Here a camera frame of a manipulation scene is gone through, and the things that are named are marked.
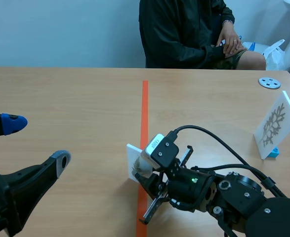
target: knee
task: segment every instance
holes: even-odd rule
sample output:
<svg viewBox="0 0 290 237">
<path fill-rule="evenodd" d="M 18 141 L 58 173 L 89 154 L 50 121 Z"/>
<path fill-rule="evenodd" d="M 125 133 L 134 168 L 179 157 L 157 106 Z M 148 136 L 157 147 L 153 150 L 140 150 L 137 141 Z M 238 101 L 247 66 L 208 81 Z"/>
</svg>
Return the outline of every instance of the knee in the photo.
<svg viewBox="0 0 290 237">
<path fill-rule="evenodd" d="M 263 55 L 253 51 L 245 52 L 237 65 L 237 70 L 266 70 L 266 61 Z"/>
<path fill-rule="evenodd" d="M 257 53 L 255 57 L 255 62 L 253 62 L 253 70 L 266 70 L 267 62 L 265 61 L 265 57 Z"/>
</svg>

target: white card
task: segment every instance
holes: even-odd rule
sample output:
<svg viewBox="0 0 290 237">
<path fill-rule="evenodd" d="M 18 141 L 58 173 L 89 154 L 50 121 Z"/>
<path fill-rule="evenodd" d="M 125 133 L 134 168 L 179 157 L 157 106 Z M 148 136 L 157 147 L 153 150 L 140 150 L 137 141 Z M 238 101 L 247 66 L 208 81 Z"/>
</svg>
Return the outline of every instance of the white card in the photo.
<svg viewBox="0 0 290 237">
<path fill-rule="evenodd" d="M 133 176 L 132 171 L 136 169 L 136 171 L 146 177 L 149 178 L 153 173 L 152 166 L 141 157 L 141 149 L 131 145 L 126 145 L 127 150 L 127 162 L 128 162 L 128 177 L 135 182 L 138 182 L 137 179 Z"/>
<path fill-rule="evenodd" d="M 266 159 L 289 132 L 290 99 L 287 93 L 282 91 L 254 134 L 261 159 Z"/>
</svg>

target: metal disc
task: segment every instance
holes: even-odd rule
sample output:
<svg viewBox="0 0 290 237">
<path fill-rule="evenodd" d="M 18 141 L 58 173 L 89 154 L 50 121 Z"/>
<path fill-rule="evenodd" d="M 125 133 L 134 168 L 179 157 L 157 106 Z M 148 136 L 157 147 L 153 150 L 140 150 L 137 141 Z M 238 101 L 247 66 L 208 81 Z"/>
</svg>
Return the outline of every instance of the metal disc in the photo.
<svg viewBox="0 0 290 237">
<path fill-rule="evenodd" d="M 260 78 L 258 82 L 260 85 L 269 89 L 278 89 L 281 87 L 281 83 L 273 78 Z"/>
</svg>

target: wooden table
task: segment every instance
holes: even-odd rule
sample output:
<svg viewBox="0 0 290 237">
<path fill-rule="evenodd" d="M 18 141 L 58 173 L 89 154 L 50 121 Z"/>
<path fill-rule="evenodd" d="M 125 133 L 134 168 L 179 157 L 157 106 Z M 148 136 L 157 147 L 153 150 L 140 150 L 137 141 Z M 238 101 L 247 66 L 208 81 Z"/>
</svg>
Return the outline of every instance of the wooden table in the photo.
<svg viewBox="0 0 290 237">
<path fill-rule="evenodd" d="M 281 89 L 260 86 L 260 77 L 278 79 Z M 138 184 L 127 179 L 125 146 L 140 144 L 143 80 L 149 81 L 149 139 L 185 124 L 205 127 L 290 197 L 290 135 L 277 159 L 265 161 L 252 135 L 281 90 L 290 97 L 287 72 L 0 68 L 0 113 L 29 121 L 22 132 L 0 137 L 0 173 L 42 163 L 56 150 L 73 157 L 19 237 L 136 236 Z M 176 143 L 180 155 L 186 145 L 195 149 L 189 166 L 238 163 L 198 131 L 181 132 Z M 208 214 L 169 204 L 147 231 L 149 237 L 223 236 Z"/>
</svg>

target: bracelet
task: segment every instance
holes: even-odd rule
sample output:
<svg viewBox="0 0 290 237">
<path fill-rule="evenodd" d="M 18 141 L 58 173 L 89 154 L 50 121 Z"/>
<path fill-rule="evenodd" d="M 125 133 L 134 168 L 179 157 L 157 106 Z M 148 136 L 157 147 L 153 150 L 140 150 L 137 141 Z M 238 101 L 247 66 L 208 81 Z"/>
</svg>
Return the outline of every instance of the bracelet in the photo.
<svg viewBox="0 0 290 237">
<path fill-rule="evenodd" d="M 233 22 L 232 20 L 225 20 L 225 21 L 223 22 L 223 24 L 222 24 L 222 27 L 224 27 L 224 24 L 225 24 L 226 22 L 230 22 L 230 23 L 232 23 L 232 24 L 234 25 L 234 22 Z"/>
</svg>

